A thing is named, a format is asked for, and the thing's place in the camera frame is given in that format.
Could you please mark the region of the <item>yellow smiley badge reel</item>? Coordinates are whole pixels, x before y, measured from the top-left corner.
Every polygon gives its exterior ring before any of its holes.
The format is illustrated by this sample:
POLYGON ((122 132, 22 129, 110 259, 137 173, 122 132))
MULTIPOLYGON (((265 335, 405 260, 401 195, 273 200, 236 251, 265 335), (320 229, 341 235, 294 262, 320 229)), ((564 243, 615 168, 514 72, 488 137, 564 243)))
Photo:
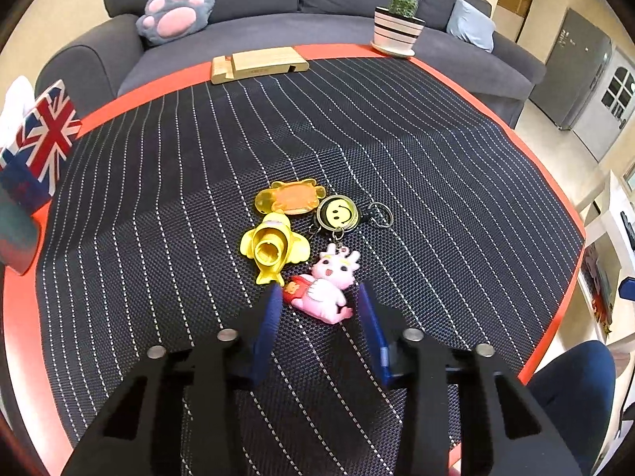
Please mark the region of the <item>yellow smiley badge reel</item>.
POLYGON ((371 200, 359 205, 344 194, 332 194, 317 207, 309 232, 311 236, 323 234, 334 242, 341 242, 361 225, 390 229, 394 220, 393 212, 384 203, 371 200))

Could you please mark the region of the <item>yellow duck toy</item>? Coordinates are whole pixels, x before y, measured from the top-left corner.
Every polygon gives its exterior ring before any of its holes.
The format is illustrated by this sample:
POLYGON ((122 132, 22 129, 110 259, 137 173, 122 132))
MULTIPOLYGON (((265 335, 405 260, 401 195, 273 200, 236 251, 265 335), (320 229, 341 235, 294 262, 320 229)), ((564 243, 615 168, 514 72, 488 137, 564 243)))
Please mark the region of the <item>yellow duck toy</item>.
POLYGON ((291 221, 284 214, 274 212, 242 235, 240 253, 255 262, 257 285, 277 282, 283 286, 282 271, 286 264, 306 262, 311 247, 308 238, 292 230, 291 221))

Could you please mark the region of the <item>orange yellow cat tag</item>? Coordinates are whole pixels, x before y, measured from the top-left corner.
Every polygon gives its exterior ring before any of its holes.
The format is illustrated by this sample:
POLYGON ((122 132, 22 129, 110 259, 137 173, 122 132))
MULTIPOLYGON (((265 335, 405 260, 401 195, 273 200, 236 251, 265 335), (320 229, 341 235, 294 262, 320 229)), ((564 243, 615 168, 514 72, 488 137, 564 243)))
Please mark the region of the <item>orange yellow cat tag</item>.
POLYGON ((272 182, 258 194, 254 204, 258 212, 267 215, 282 213, 302 215, 314 211, 326 197, 326 188, 313 178, 295 182, 272 182))

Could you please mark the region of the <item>person leg blue trousers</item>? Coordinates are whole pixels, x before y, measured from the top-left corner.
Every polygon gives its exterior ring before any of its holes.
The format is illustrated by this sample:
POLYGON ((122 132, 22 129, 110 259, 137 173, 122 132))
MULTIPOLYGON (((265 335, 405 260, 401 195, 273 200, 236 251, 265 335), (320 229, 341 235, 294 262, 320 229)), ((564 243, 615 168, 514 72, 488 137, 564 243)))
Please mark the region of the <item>person leg blue trousers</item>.
POLYGON ((609 349, 586 341, 553 359, 527 383, 582 474, 593 466, 609 426, 616 385, 616 366, 609 349))

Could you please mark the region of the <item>dark striped table mat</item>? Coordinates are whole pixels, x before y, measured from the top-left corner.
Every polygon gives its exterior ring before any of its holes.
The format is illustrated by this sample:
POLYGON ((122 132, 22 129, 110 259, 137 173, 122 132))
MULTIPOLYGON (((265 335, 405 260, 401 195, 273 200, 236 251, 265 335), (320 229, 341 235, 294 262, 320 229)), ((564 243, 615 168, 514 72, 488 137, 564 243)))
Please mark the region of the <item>dark striped table mat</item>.
POLYGON ((67 475, 575 475, 518 374, 575 271, 582 235, 499 124, 407 60, 169 92, 77 138, 35 271, 67 475), (283 301, 251 382, 240 253, 256 194, 315 179, 375 200, 390 229, 308 238, 360 253, 328 324, 283 301), (357 290, 372 286, 392 380, 372 374, 357 290))

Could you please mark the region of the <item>grey refrigerator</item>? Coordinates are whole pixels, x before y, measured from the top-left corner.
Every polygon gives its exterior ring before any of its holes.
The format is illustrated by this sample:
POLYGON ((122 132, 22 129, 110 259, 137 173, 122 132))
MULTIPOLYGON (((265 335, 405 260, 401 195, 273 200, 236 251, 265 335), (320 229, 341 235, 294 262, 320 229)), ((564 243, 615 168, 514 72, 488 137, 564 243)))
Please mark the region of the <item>grey refrigerator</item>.
POLYGON ((612 54, 611 39, 573 9, 568 9, 546 63, 544 80, 529 100, 558 129, 570 130, 612 54))

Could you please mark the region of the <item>wooden phone stand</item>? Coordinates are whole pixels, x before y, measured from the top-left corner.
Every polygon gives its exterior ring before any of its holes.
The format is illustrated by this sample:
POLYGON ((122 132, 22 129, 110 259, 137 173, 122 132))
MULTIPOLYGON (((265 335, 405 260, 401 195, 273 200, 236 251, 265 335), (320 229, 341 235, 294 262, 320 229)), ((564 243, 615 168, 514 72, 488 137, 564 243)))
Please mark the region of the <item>wooden phone stand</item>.
POLYGON ((291 46, 247 50, 212 59, 211 83, 221 85, 252 79, 309 70, 309 62, 291 46))

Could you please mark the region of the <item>teal tumbler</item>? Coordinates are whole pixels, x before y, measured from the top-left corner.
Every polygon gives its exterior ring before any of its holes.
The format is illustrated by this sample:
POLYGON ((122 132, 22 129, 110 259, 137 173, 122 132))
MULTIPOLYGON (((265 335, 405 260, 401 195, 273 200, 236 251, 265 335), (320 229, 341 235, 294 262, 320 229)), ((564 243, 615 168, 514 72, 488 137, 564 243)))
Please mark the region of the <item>teal tumbler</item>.
POLYGON ((35 260, 40 232, 38 223, 15 203, 4 189, 1 189, 1 263, 17 274, 24 275, 35 260))

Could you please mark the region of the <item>union jack tissue box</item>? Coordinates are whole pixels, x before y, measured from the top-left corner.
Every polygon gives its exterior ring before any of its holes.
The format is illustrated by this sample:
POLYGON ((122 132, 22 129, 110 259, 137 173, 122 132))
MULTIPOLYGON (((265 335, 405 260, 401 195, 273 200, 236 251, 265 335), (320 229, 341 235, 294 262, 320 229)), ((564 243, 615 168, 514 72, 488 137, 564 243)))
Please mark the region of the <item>union jack tissue box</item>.
POLYGON ((54 196, 82 122, 63 80, 46 88, 1 150, 1 187, 29 215, 54 196))

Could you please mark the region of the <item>dark grey sofa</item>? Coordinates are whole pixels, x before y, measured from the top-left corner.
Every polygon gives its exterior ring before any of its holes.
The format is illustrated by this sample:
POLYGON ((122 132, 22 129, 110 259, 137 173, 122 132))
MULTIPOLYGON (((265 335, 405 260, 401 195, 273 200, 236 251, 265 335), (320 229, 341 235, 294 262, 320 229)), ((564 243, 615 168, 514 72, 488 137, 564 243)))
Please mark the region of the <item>dark grey sofa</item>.
MULTIPOLYGON (((390 0, 215 0, 206 28, 152 45, 137 30, 148 0, 103 0, 108 19, 50 58, 35 88, 62 82, 77 113, 106 103, 162 76, 242 50, 310 44, 367 44, 373 14, 390 0)), ((507 124, 515 125, 544 62, 502 35, 491 50, 452 36, 449 19, 461 0, 417 0, 424 23, 414 54, 468 90, 507 124)), ((462 0, 490 14, 487 0, 462 0)))

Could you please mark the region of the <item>potted cactus striped pot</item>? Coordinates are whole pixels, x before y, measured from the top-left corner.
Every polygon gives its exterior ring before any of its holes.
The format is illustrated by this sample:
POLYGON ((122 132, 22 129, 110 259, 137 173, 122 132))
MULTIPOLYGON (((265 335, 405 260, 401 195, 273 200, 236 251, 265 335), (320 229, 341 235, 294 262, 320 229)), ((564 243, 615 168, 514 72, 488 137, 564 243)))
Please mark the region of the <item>potted cactus striped pot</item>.
POLYGON ((417 9, 418 0, 391 0, 388 6, 376 6, 371 46, 393 57, 413 57, 413 46, 425 27, 425 21, 416 16, 417 9))

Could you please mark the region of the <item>light blue pillow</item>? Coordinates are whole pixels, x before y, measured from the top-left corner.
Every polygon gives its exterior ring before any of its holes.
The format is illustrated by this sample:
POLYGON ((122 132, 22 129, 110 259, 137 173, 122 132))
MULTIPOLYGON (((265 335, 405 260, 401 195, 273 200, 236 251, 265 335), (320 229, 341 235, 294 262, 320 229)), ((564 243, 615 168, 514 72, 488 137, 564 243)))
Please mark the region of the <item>light blue pillow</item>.
POLYGON ((454 38, 492 53, 496 25, 491 18, 466 0, 455 0, 446 24, 446 32, 454 38))

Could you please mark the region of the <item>cat paw cushion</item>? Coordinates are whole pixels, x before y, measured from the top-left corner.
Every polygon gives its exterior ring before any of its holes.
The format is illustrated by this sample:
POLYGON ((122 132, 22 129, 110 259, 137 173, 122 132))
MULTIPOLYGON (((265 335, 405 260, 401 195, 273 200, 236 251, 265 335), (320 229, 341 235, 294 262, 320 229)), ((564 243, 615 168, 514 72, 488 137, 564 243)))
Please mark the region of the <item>cat paw cushion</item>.
POLYGON ((136 21, 138 35, 151 46, 166 44, 204 30, 215 0, 148 0, 136 21))

